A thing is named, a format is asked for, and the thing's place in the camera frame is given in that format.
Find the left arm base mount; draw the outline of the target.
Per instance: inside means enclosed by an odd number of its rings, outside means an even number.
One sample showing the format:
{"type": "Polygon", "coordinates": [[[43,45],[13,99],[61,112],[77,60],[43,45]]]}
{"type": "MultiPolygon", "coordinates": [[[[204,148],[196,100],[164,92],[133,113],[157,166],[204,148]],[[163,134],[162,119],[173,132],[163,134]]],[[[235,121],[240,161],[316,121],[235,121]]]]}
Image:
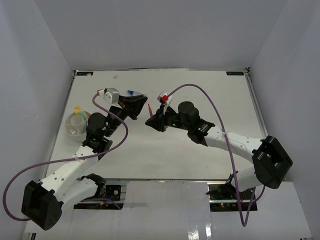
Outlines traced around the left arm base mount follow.
{"type": "Polygon", "coordinates": [[[90,180],[97,185],[97,193],[74,205],[75,210],[121,210],[124,206],[123,187],[109,184],[97,174],[82,176],[81,180],[90,180]]]}

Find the pink red pen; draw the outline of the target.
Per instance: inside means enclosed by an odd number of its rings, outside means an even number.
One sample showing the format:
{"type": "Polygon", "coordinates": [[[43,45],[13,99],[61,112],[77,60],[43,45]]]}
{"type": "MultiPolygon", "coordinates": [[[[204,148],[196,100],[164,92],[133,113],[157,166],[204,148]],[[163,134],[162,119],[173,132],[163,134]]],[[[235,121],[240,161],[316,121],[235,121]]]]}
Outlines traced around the pink red pen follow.
{"type": "Polygon", "coordinates": [[[148,106],[149,116],[150,116],[150,118],[152,118],[152,116],[153,116],[152,108],[151,108],[151,106],[150,106],[150,104],[149,104],[149,103],[147,104],[147,106],[148,106]]]}

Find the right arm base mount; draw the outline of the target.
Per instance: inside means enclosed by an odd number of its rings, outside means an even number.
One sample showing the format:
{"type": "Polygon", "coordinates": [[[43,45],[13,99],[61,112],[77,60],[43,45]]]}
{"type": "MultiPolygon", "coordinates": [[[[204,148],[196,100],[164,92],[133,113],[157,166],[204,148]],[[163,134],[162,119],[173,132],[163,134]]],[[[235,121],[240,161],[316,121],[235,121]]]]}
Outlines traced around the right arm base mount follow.
{"type": "MultiPolygon", "coordinates": [[[[253,192],[253,188],[239,192],[239,202],[243,212],[248,210],[253,192]]],[[[231,185],[226,185],[226,180],[208,182],[206,195],[209,198],[209,207],[212,213],[239,211],[236,190],[231,185]]]]}

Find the blue pen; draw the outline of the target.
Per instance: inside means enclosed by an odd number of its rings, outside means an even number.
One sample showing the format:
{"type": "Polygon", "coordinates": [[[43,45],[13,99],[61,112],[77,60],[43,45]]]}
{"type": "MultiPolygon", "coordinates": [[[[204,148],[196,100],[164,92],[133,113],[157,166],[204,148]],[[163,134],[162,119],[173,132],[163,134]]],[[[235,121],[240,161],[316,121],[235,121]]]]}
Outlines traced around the blue pen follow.
{"type": "Polygon", "coordinates": [[[87,127],[87,121],[84,121],[84,125],[82,128],[82,132],[85,133],[86,132],[86,127],[87,127]]]}

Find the small bottle blue cap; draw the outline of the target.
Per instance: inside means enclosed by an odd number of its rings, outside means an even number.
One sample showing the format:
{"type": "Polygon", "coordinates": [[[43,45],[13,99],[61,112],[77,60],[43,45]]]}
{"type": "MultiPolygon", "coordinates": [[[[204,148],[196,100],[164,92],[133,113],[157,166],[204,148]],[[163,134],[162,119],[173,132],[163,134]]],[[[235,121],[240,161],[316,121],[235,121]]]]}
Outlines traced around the small bottle blue cap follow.
{"type": "Polygon", "coordinates": [[[134,90],[127,90],[129,97],[145,97],[146,95],[134,90]]]}

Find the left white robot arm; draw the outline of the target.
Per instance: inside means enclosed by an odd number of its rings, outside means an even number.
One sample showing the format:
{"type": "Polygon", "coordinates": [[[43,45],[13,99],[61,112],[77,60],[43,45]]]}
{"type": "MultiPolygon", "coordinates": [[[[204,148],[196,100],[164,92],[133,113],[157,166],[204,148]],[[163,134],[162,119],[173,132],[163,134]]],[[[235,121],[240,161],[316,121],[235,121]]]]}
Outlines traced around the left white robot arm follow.
{"type": "Polygon", "coordinates": [[[86,122],[86,138],[72,158],[63,161],[50,175],[30,181],[24,188],[21,212],[42,230],[50,230],[61,218],[63,210],[87,198],[99,200],[105,196],[103,177],[85,171],[115,149],[109,139],[126,118],[136,120],[147,96],[121,96],[99,91],[97,96],[110,103],[106,115],[92,113],[86,122]]]}

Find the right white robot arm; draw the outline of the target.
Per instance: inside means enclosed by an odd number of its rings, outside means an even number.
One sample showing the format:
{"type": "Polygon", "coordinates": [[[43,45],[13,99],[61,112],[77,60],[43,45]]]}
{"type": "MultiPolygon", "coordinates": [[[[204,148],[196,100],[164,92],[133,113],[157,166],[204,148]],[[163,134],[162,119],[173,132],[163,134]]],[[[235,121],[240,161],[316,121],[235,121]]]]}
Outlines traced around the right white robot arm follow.
{"type": "Polygon", "coordinates": [[[225,150],[251,163],[251,167],[232,174],[226,185],[226,195],[236,200],[244,191],[258,186],[278,189],[293,166],[293,161],[274,136],[264,139],[226,133],[214,123],[200,117],[190,101],[178,105],[178,111],[162,104],[145,124],[158,132],[168,127],[185,130],[196,144],[225,150]]]}

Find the green marker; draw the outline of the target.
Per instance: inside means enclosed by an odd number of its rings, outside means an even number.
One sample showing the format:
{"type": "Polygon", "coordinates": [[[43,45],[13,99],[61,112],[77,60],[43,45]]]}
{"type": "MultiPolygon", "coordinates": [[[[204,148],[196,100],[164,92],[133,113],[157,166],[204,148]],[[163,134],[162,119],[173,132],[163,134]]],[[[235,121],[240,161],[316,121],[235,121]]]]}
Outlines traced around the green marker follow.
{"type": "Polygon", "coordinates": [[[82,109],[81,109],[81,110],[78,110],[78,114],[79,114],[80,116],[82,116],[83,119],[85,119],[85,120],[88,118],[88,115],[87,115],[86,112],[83,111],[82,109]]]}

